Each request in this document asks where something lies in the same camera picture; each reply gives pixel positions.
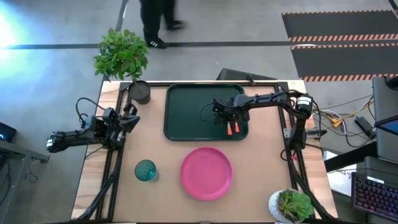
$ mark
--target green plant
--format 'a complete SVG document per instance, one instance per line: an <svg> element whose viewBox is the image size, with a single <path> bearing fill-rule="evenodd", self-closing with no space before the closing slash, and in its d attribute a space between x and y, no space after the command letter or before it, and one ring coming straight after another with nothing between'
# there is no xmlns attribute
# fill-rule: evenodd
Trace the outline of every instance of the green plant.
<svg viewBox="0 0 398 224"><path fill-rule="evenodd" d="M278 209L285 218L292 222L304 220L314 214L310 197L291 190L280 193Z"/></svg>
<svg viewBox="0 0 398 224"><path fill-rule="evenodd" d="M142 75L142 68L146 69L148 46L135 33L124 30L115 32L108 30L99 43L100 54L94 57L95 75L103 74L108 80L115 77L124 80L132 77L134 82Z"/></svg>

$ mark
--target concrete floor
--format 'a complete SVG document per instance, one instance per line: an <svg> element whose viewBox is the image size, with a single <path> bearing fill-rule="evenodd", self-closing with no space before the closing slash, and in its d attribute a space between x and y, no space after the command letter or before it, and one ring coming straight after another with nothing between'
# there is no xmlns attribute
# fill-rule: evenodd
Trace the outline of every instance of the concrete floor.
<svg viewBox="0 0 398 224"><path fill-rule="evenodd" d="M0 45L95 44L115 27L122 0L5 0L0 2ZM293 11L390 9L388 0L183 0L178 15L189 22L178 33L160 32L167 42L287 40L280 14ZM127 5L123 29L142 35L139 1ZM98 99L101 77L94 76L96 49L0 50L0 121L18 130L15 143L47 153L52 131L78 128L75 102ZM214 80L223 68L298 79L288 47L204 47L151 49L146 80ZM371 94L370 81L307 83L320 107ZM366 100L339 108L349 113ZM87 102L81 111L93 113ZM367 111L361 113L372 122ZM349 130L359 132L348 122ZM352 150L341 136L328 133L322 146ZM352 144L361 144L353 138ZM24 182L9 223L62 222L70 218L85 147L52 154L48 164L32 164L39 181ZM356 217L338 204L339 216Z"/></svg>

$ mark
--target dark green tray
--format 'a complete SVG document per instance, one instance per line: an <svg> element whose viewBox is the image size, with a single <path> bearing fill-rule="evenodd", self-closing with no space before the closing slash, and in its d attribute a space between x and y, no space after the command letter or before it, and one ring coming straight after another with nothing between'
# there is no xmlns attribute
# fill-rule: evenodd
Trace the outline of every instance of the dark green tray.
<svg viewBox="0 0 398 224"><path fill-rule="evenodd" d="M240 121L239 133L227 134L226 124L202 121L200 110L213 98L226 101L232 96L244 94L235 84L174 84L167 90L164 116L164 134L173 141L242 140L249 132L247 122ZM207 106L202 119L214 117L213 105Z"/></svg>

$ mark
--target sneaker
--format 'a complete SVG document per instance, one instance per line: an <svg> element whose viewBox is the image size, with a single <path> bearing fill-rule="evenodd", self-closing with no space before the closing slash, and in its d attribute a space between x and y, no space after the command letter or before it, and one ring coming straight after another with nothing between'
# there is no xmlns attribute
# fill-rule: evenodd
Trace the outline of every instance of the sneaker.
<svg viewBox="0 0 398 224"><path fill-rule="evenodd" d="M169 45L160 38L146 39L148 47L156 47L157 49L166 49Z"/></svg>
<svg viewBox="0 0 398 224"><path fill-rule="evenodd" d="M185 22L184 21L173 21L171 24L167 24L167 29L170 31L184 29Z"/></svg>

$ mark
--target potted plant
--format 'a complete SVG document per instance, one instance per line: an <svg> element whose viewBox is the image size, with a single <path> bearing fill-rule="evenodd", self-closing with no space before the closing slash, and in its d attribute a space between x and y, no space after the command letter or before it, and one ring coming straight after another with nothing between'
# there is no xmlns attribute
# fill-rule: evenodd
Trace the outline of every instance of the potted plant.
<svg viewBox="0 0 398 224"><path fill-rule="evenodd" d="M275 192L268 206L272 216L285 223L300 223L314 214L310 197L294 189Z"/></svg>
<svg viewBox="0 0 398 224"><path fill-rule="evenodd" d="M138 80L148 64L146 43L133 32L124 30L122 34L112 28L103 39L99 43L100 54L94 57L95 75L103 74L107 80L110 77L120 80L131 77L130 97L140 104L148 103L150 86L147 82Z"/></svg>

